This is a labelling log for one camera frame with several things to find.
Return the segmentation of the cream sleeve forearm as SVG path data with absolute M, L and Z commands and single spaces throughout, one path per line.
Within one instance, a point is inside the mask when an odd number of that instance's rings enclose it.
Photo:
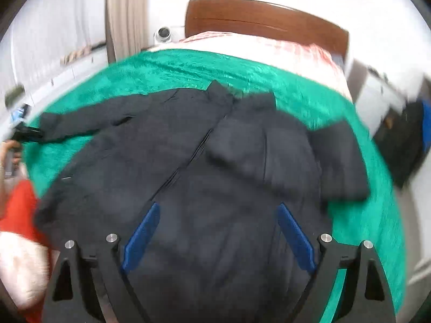
M 1 232 L 1 280 L 20 310 L 36 305 L 50 277 L 48 248 L 16 233 Z

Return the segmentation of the person's left hand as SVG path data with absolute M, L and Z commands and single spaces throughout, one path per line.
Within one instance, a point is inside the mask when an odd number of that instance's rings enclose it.
M 15 140 L 1 143 L 1 167 L 5 178 L 13 176 L 16 166 L 21 160 L 21 144 Z

